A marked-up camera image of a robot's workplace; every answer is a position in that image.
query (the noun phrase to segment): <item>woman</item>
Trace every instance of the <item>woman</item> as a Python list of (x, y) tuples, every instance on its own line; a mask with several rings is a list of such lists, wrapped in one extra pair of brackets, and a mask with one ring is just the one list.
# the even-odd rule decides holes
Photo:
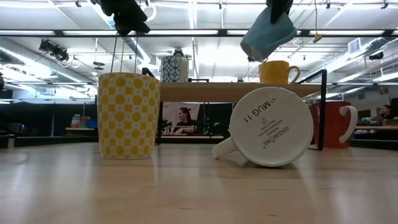
[(391, 111), (391, 106), (390, 105), (384, 105), (381, 107), (381, 114), (380, 116), (383, 119), (394, 119), (394, 115), (392, 115)]
[(191, 119), (190, 109), (180, 108), (178, 111), (177, 127), (174, 129), (174, 134), (193, 134), (198, 131), (197, 121)]

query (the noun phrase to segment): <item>upside-down white mug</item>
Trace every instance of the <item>upside-down white mug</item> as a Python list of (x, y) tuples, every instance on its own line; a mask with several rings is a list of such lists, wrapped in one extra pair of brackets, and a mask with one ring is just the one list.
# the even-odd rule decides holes
[(313, 135), (310, 110), (295, 93), (265, 87), (244, 96), (229, 124), (231, 137), (212, 152), (219, 158), (239, 151), (250, 161), (267, 167), (289, 164), (308, 148)]

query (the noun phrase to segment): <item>ceiling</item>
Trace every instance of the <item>ceiling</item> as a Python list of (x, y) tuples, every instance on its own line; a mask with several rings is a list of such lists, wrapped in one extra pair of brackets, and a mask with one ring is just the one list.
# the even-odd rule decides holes
[[(256, 17), (264, 10), (266, 0), (151, 0), (156, 14), (146, 24), (151, 29), (248, 29)], [(0, 0), (0, 29), (109, 29), (106, 21), (110, 20), (101, 13), (98, 6), (90, 1), (80, 0), (82, 7), (77, 8), (74, 0)], [(383, 7), (383, 0), (330, 0), (331, 7), (326, 8), (326, 0), (318, 0), (317, 16), (312, 0), (294, 0), (290, 11), (290, 19), (298, 29), (314, 29), (317, 17), (319, 29), (398, 29), (396, 14), (398, 0), (388, 0), (389, 6)], [(150, 17), (152, 8), (144, 10)], [(35, 54), (42, 56), (39, 45), (40, 37), (5, 37)], [(93, 65), (94, 60), (106, 65), (100, 73), (111, 71), (114, 52), (114, 38), (99, 38), (95, 59), (94, 38), (47, 38), (54, 44), (68, 49), (80, 61), (80, 66), (69, 71), (95, 81), (97, 76)], [(347, 51), (347, 44), (354, 38), (323, 38), (316, 44), (313, 38), (300, 37), (280, 46), (269, 60), (285, 60), (291, 65), (299, 66), (304, 77), (314, 68), (324, 65), (333, 57)], [(159, 60), (170, 55), (175, 48), (182, 48), (184, 54), (193, 55), (191, 37), (140, 37), (137, 40), (143, 52), (148, 56), (156, 55)], [(213, 81), (230, 82), (238, 77), (246, 77), (249, 81), (258, 80), (256, 63), (249, 63), (241, 50), (240, 37), (196, 37), (197, 78), (210, 78)], [(123, 40), (118, 39), (116, 46), (114, 71), (140, 72), (135, 57)], [(395, 45), (386, 49), (386, 56), (395, 58)], [(56, 62), (51, 56), (44, 58)], [(329, 75), (340, 79), (364, 69), (363, 58), (356, 58), (351, 63), (341, 66)], [(190, 61), (189, 77), (194, 77), (193, 63)]]

